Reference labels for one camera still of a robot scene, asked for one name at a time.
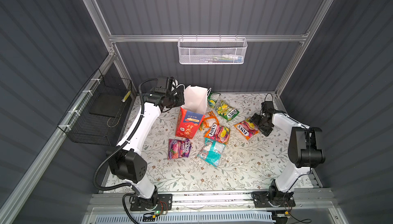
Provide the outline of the orange Fox's candy bag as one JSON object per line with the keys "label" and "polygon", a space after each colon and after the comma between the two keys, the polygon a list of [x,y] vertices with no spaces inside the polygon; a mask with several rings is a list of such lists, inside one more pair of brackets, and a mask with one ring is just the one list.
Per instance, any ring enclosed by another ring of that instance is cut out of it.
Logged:
{"label": "orange Fox's candy bag", "polygon": [[258,127],[248,117],[245,120],[234,125],[235,128],[245,137],[246,140],[250,140],[252,137],[259,133]]}

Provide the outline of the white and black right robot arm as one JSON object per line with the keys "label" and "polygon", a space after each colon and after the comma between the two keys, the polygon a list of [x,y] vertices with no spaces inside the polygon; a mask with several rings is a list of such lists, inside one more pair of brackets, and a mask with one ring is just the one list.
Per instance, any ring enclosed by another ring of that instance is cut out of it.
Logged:
{"label": "white and black right robot arm", "polygon": [[251,196],[257,208],[293,207],[294,188],[297,181],[311,173],[313,168],[323,164],[321,140],[322,130],[305,125],[282,111],[254,114],[251,123],[264,134],[269,135],[274,127],[278,127],[290,135],[288,158],[281,175],[273,180],[267,192],[252,192]]}

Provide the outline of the red and white paper bag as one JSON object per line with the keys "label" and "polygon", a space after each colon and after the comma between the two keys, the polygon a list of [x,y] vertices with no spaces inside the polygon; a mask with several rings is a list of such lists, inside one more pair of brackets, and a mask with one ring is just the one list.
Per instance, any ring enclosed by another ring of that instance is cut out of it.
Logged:
{"label": "red and white paper bag", "polygon": [[175,136],[193,139],[208,108],[211,88],[188,86],[184,90],[185,104],[181,106]]}

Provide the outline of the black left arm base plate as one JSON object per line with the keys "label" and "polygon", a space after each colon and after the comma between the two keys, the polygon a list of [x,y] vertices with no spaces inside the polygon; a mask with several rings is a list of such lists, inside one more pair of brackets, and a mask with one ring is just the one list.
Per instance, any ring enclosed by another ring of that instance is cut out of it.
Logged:
{"label": "black left arm base plate", "polygon": [[130,211],[169,211],[172,209],[172,194],[153,194],[151,199],[132,196]]}

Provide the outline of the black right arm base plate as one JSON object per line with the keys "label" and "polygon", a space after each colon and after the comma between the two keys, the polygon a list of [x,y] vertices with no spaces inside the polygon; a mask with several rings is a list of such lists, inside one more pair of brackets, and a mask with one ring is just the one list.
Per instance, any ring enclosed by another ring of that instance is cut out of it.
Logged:
{"label": "black right arm base plate", "polygon": [[292,208],[296,206],[294,200],[294,192],[268,192],[268,191],[255,191],[251,193],[252,200],[256,208]]}

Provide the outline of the purple Fox's candy bag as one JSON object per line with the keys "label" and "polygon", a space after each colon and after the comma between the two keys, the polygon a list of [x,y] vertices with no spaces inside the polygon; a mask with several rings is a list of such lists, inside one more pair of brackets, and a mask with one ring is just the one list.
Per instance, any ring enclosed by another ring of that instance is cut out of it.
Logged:
{"label": "purple Fox's candy bag", "polygon": [[192,148],[190,139],[177,140],[169,139],[168,159],[188,158]]}

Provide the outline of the pink yellow Fox's candy bag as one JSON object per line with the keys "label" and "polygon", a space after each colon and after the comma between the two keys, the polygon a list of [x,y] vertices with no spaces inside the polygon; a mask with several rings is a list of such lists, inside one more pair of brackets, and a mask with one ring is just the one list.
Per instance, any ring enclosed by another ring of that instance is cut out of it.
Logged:
{"label": "pink yellow Fox's candy bag", "polygon": [[213,123],[204,137],[227,145],[230,138],[230,128],[221,126],[218,123]]}

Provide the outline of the green yellow Fox's candy bag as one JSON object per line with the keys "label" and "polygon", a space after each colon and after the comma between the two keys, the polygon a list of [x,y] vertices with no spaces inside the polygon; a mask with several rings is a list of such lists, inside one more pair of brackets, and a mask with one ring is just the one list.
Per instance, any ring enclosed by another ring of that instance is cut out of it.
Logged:
{"label": "green yellow Fox's candy bag", "polygon": [[223,117],[226,121],[231,121],[239,115],[239,110],[230,106],[227,102],[221,100],[216,108],[219,116]]}

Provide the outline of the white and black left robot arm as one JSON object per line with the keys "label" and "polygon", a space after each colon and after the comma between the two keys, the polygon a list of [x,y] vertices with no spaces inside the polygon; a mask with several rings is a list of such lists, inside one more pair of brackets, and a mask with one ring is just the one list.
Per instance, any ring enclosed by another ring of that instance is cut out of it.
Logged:
{"label": "white and black left robot arm", "polygon": [[119,187],[130,186],[147,208],[157,205],[158,190],[146,176],[147,162],[141,156],[144,142],[164,108],[171,109],[182,105],[183,85],[168,93],[153,92],[143,96],[138,118],[118,143],[117,146],[121,149],[113,152],[108,161],[111,173],[123,180]]}

